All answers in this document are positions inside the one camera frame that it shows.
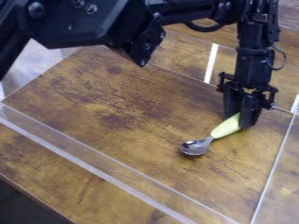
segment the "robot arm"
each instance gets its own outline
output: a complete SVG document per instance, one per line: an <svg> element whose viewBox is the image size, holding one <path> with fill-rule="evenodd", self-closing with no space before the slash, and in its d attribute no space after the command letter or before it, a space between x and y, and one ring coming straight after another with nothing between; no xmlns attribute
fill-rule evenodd
<svg viewBox="0 0 299 224"><path fill-rule="evenodd" d="M164 39L164 25L182 23L194 31L213 32L237 23L236 73L218 75L218 91L224 116L240 112L239 126L251 127L261 109L273 107L276 89L268 82L275 60L269 47L279 35L276 9L276 0L1 0L0 79L29 39L50 49L106 45L142 67ZM192 20L201 18L216 25L198 27Z"/></svg>

